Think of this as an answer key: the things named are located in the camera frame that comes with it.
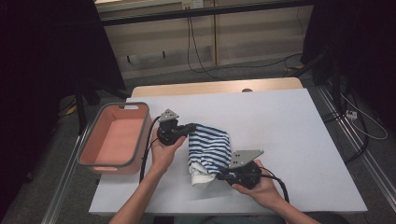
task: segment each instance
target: tabletop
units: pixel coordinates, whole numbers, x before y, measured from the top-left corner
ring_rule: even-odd
[[[143,99],[144,97],[151,97],[155,99],[156,96],[166,96],[166,95],[194,95],[194,94],[204,94],[204,93],[221,93],[221,92],[241,92],[244,89],[250,89],[252,91],[276,91],[276,90],[300,90],[303,86],[299,79],[297,78],[270,78],[270,79],[254,79],[254,80],[235,80],[235,81],[219,81],[219,82],[203,82],[203,83],[188,83],[188,84],[176,84],[176,85],[165,85],[165,86],[147,86],[147,87],[137,87],[134,89],[132,93],[133,97],[139,97]],[[82,138],[79,136],[78,140],[75,144],[75,148],[71,155],[70,161],[67,164],[67,167],[64,170],[64,174],[61,178],[58,188],[53,195],[49,208],[47,210],[46,215],[43,218],[42,223],[55,223],[58,221],[65,221],[69,218],[69,209],[67,207],[70,206],[70,203],[78,203],[79,207],[85,207],[84,212],[87,213],[87,221],[94,220],[102,220],[97,216],[88,216],[88,208],[91,204],[91,199],[93,197],[93,192],[97,189],[96,186],[91,186],[87,188],[79,187],[78,182],[81,178],[87,179],[89,178],[91,181],[94,181],[96,178],[100,176],[94,175],[91,171],[89,171],[86,167],[80,167],[77,165],[76,156],[78,154],[78,146],[81,144]],[[84,195],[87,195],[87,199],[81,201],[81,196],[75,197],[67,193],[70,190],[81,190],[81,192],[86,192]],[[290,197],[292,201],[295,201],[296,198],[293,196]]]
[[[259,159],[287,183],[291,203],[302,211],[365,211],[364,202],[307,90],[300,84],[297,89],[283,86],[282,91],[273,91],[265,88],[263,83],[268,81],[280,83],[281,79],[251,80],[251,85],[239,81],[219,82],[225,93],[221,89],[210,93],[200,91],[213,83],[180,84],[179,88],[163,86],[164,90],[168,89],[165,96],[154,96],[149,91],[151,87],[142,87],[128,101],[147,103],[152,116],[161,114],[169,106],[180,115],[180,124],[193,121],[225,130],[230,135],[233,149],[264,149],[265,153]],[[296,79],[290,79],[290,83],[296,84]],[[240,93],[243,89],[253,92]],[[174,163],[153,195],[147,213],[272,213],[232,190],[223,181],[214,181],[208,189],[193,188],[186,168],[187,158],[185,143],[177,151]],[[90,212],[113,215],[137,185],[136,175],[102,175]]]

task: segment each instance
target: aluminum rail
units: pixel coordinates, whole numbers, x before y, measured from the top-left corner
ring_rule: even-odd
[[[332,95],[326,89],[318,89],[320,96],[323,98],[323,101],[326,103],[327,107],[334,113],[334,116],[337,117],[339,114],[336,112],[335,106],[332,104]],[[345,117],[341,117],[336,119],[340,128],[343,130],[346,138],[349,140],[350,144],[353,146],[355,151],[359,151],[361,146],[363,145],[363,141],[358,136],[354,127],[351,125],[349,120]],[[375,160],[370,151],[366,150],[360,157],[367,171],[372,176],[375,183],[378,185],[380,190],[382,191],[384,197],[387,199],[389,205],[392,207],[393,211],[396,212],[396,187],[390,181],[388,176],[382,170],[378,162]]]
[[[181,19],[188,17],[201,17],[220,15],[236,12],[248,12],[267,9],[277,9],[286,7],[305,7],[314,5],[315,0],[287,0],[287,1],[272,1],[257,4],[237,5],[228,7],[204,7],[190,10],[178,10],[162,13],[154,13],[138,16],[112,17],[102,19],[103,26],[122,25],[129,23],[138,23],[145,21],[165,21],[173,19]]]
[[[85,129],[81,135],[78,135],[76,139],[75,146],[73,148],[72,154],[66,167],[64,169],[64,173],[61,177],[61,180],[58,184],[58,187],[55,190],[55,193],[52,196],[51,201],[49,202],[49,207],[47,208],[46,214],[41,221],[42,224],[53,224],[56,223],[56,220],[61,212],[62,205],[64,203],[64,198],[66,197],[67,191],[69,189],[70,183],[73,178],[73,174],[78,165],[77,156],[82,144],[82,140],[85,138],[88,129]]]

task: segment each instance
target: wire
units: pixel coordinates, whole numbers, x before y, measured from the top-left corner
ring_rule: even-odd
[[[142,182],[143,178],[145,177],[145,170],[146,170],[146,162],[148,160],[148,155],[149,155],[149,149],[151,148],[152,143],[154,143],[157,139],[155,139],[154,141],[151,142],[151,144],[149,145],[149,139],[151,137],[151,132],[152,132],[152,128],[154,127],[155,122],[160,118],[160,116],[158,116],[157,118],[154,119],[154,121],[152,121],[151,126],[148,129],[148,140],[146,142],[146,150],[145,150],[145,154],[143,155],[142,158],[142,165],[140,167],[140,178],[139,178],[139,183]]]
[[[376,125],[378,125],[378,127],[380,127],[380,128],[382,129],[382,131],[384,131],[385,137],[374,137],[374,136],[368,134],[367,132],[362,131],[362,130],[361,130],[360,128],[358,128],[358,127],[355,125],[355,123],[351,120],[352,125],[353,125],[359,132],[364,133],[365,135],[367,135],[367,136],[369,136],[369,137],[371,137],[371,138],[377,139],[377,140],[385,140],[385,139],[387,139],[387,137],[388,137],[388,132],[387,132],[387,130],[385,130],[384,127],[382,127],[382,125],[380,125],[380,124],[379,124],[378,122],[376,122],[372,117],[370,117],[369,115],[367,115],[366,113],[364,113],[363,111],[361,111],[359,108],[357,108],[356,106],[354,106],[352,103],[350,103],[350,101],[348,101],[348,99],[347,99],[343,94],[341,94],[341,96],[342,96],[350,105],[352,105],[353,108],[355,108],[356,110],[358,110],[359,112],[361,112],[364,116],[366,116],[367,118],[369,118],[370,120],[372,120]]]
[[[204,70],[204,72],[205,72],[208,76],[210,76],[210,77],[212,77],[212,78],[214,78],[214,79],[219,79],[219,80],[225,81],[224,78],[221,78],[221,77],[214,77],[214,76],[210,75],[210,74],[207,72],[207,70],[204,68],[204,66],[202,65],[201,58],[200,58],[199,53],[198,53],[197,44],[196,44],[196,42],[195,42],[194,28],[192,27],[192,20],[191,20],[191,18],[187,18],[187,22],[188,22],[188,24],[189,24],[189,48],[188,48],[188,51],[187,51],[187,62],[188,62],[188,64],[189,64],[189,67],[190,67],[191,71],[194,72],[194,70],[192,69],[192,67],[191,67],[191,65],[190,65],[190,26],[191,26],[192,40],[193,40],[194,46],[195,46],[195,53],[196,53],[196,55],[197,55],[198,62],[199,62],[199,64],[201,65],[201,68]]]
[[[345,94],[345,95],[348,95],[348,93],[349,93],[349,88],[346,88],[346,91],[345,91],[344,94]],[[341,118],[343,117],[343,115],[344,115],[344,114],[346,113],[346,111],[347,111],[347,102],[344,102],[344,105],[343,105],[342,107],[343,107],[343,108],[341,108],[342,111],[337,111],[337,109],[335,109],[335,111],[333,111],[333,112],[331,112],[331,113],[329,113],[329,114],[327,114],[327,115],[321,116],[321,118],[322,118],[322,120],[323,120],[323,123],[329,123],[329,122],[331,122],[331,121],[334,121],[334,120],[337,120],[337,119],[341,119]]]
[[[266,168],[264,168],[264,167],[260,167],[260,168],[263,169],[263,170],[265,170],[265,171],[267,171],[268,173],[270,173],[270,175],[262,175],[262,177],[274,179],[274,180],[277,181],[277,183],[279,183],[280,187],[282,188],[283,197],[285,198],[285,201],[288,202],[288,203],[290,203],[289,194],[288,194],[288,190],[286,189],[285,183],[284,183],[281,179],[277,178],[277,177],[276,177],[271,171],[269,171],[268,169],[266,169]]]
[[[297,8],[297,15],[296,15],[296,17],[297,17],[298,23],[300,24],[300,28],[301,28],[301,39],[303,40],[303,47],[304,47],[304,39],[305,39],[305,36],[304,36],[304,28],[303,28],[303,25],[301,24],[299,14],[300,14],[300,7]]]
[[[200,57],[199,57],[199,54],[198,54],[198,49],[197,49],[197,47],[196,47],[196,42],[195,42],[195,38],[194,38],[194,32],[193,32],[193,27],[192,27],[192,20],[191,20],[191,18],[188,18],[188,24],[189,24],[189,47],[188,47],[188,49],[187,49],[187,62],[188,62],[188,65],[189,65],[190,70],[191,70],[192,72],[194,72],[194,73],[207,73],[207,74],[208,74],[208,72],[211,72],[211,71],[220,70],[220,69],[228,69],[228,68],[261,68],[261,67],[272,66],[272,65],[275,65],[275,64],[278,64],[278,63],[283,63],[283,62],[285,62],[286,60],[288,60],[288,59],[290,59],[290,58],[292,58],[292,57],[295,57],[295,56],[298,56],[298,55],[302,55],[302,53],[291,54],[291,55],[285,57],[285,58],[282,59],[282,60],[276,61],[276,62],[274,62],[274,63],[268,63],[268,64],[261,64],[261,65],[233,65],[233,66],[213,67],[213,68],[207,69],[207,68],[204,68],[204,67],[202,66],[202,63],[201,63],[201,60],[200,60]],[[195,70],[195,69],[193,69],[193,68],[191,67],[191,62],[190,62],[190,47],[191,47],[190,39],[191,39],[191,36],[190,36],[190,33],[192,34],[192,40],[193,40],[193,42],[194,42],[195,52],[196,52],[196,55],[197,55],[197,57],[198,57],[198,61],[200,62],[200,65],[201,65],[203,71]]]
[[[353,94],[353,92],[351,92],[351,94],[352,94],[352,98],[353,98],[353,101],[355,102],[356,107],[358,107],[358,101],[356,101],[355,95]],[[361,119],[361,125],[363,126],[364,131],[366,133],[368,133],[366,122],[364,122],[364,119]],[[369,145],[369,137],[367,135],[364,135],[363,145],[361,146],[361,148],[353,156],[351,156],[349,159],[345,160],[344,164],[348,165],[350,162],[356,160],[359,156],[361,156],[367,150],[368,145]]]

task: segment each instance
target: controller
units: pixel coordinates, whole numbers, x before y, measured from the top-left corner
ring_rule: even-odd
[[[173,145],[181,136],[189,135],[196,131],[196,125],[193,123],[186,125],[178,124],[178,115],[170,109],[166,109],[159,118],[160,127],[157,135],[161,143],[166,146]]]
[[[217,174],[218,180],[225,180],[231,186],[232,184],[239,184],[247,189],[253,189],[262,178],[262,170],[254,161],[250,161],[245,166],[237,168],[222,168],[219,169],[221,174]]]

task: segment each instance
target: pink basket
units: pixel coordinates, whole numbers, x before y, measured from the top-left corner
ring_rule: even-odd
[[[97,174],[137,173],[150,124],[145,103],[104,105],[84,137],[78,163]]]

